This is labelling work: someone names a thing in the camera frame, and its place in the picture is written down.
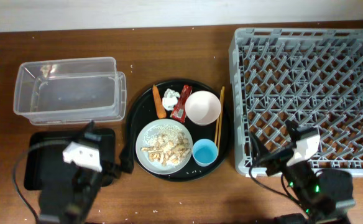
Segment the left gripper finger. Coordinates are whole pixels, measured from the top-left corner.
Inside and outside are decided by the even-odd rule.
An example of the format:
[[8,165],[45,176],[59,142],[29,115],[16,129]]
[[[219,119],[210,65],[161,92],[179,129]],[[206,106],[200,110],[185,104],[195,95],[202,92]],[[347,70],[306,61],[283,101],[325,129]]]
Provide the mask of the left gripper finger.
[[121,170],[125,173],[131,174],[134,170],[134,153],[129,143],[126,143],[122,149],[119,159],[121,162]]
[[85,134],[92,133],[94,129],[94,121],[90,121],[81,131],[78,132],[75,139],[83,139],[85,138]]

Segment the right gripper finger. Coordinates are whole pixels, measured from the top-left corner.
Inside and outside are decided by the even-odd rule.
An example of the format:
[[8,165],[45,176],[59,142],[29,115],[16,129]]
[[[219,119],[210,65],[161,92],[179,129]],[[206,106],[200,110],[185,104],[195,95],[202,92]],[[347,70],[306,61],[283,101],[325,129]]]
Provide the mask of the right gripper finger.
[[286,120],[285,125],[288,134],[295,134],[297,132],[297,129],[299,128],[299,124],[296,121]]
[[253,132],[250,132],[249,136],[252,144],[252,151],[254,153],[255,161],[259,161],[270,154],[266,146],[260,141],[260,139]]

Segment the wooden chopstick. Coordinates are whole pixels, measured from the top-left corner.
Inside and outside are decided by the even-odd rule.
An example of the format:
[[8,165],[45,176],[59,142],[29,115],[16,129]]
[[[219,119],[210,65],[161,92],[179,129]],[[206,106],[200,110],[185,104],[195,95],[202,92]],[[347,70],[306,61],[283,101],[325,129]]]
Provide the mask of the wooden chopstick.
[[215,130],[215,137],[214,137],[214,143],[215,143],[215,145],[217,145],[217,147],[218,147],[217,142],[218,142],[219,123],[220,123],[219,120],[220,120],[220,117],[221,117],[222,112],[223,112],[223,96],[224,96],[224,90],[223,89],[224,89],[224,87],[222,87],[221,92],[220,92],[220,97],[219,97],[219,101],[221,103],[221,112],[220,112],[220,114],[219,114],[219,116],[218,116],[218,118],[216,120],[216,130]]
[[222,115],[220,117],[220,123],[219,123],[219,133],[218,133],[218,151],[220,150],[220,142],[221,142],[221,130],[222,130],[222,125],[223,125],[223,112],[222,112]]

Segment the blue plastic cup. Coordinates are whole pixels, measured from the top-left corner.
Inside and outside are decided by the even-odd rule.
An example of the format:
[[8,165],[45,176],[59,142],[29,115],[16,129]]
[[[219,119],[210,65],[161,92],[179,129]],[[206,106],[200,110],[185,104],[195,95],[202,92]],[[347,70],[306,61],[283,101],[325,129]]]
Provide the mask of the blue plastic cup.
[[218,157],[218,147],[210,139],[200,139],[193,145],[192,156],[201,167],[207,167]]

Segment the pink white bowl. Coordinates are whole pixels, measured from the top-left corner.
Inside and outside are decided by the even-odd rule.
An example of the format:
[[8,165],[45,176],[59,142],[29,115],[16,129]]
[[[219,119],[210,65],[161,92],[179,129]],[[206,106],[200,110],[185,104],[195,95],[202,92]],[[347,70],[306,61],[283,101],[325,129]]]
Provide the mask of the pink white bowl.
[[215,122],[221,113],[220,99],[209,91],[196,91],[186,100],[187,117],[195,124],[206,126]]

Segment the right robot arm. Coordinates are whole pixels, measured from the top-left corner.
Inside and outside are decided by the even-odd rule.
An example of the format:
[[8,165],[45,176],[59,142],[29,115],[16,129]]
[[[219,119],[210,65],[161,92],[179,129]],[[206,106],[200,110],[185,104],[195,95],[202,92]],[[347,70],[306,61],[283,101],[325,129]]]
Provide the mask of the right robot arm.
[[[274,152],[270,152],[254,133],[249,133],[251,148],[255,153],[248,171],[249,177],[262,188],[291,200],[304,212],[275,217],[273,222],[349,223],[347,213],[356,205],[352,175],[338,169],[313,171],[308,161],[321,143],[318,129],[299,126],[290,120],[285,125],[290,142]],[[265,167],[268,176],[281,173],[284,192],[259,182],[252,174],[253,168],[258,166]]]

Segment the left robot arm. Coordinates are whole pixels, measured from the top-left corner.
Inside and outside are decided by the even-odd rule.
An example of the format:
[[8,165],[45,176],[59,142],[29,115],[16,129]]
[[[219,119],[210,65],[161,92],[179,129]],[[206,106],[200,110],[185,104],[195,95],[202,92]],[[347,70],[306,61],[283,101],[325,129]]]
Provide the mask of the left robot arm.
[[39,196],[38,223],[84,223],[103,182],[118,179],[134,170],[134,158],[120,155],[120,164],[101,158],[102,137],[89,122],[69,141],[49,141],[47,146],[63,146],[62,162],[76,171],[58,184],[43,184]]

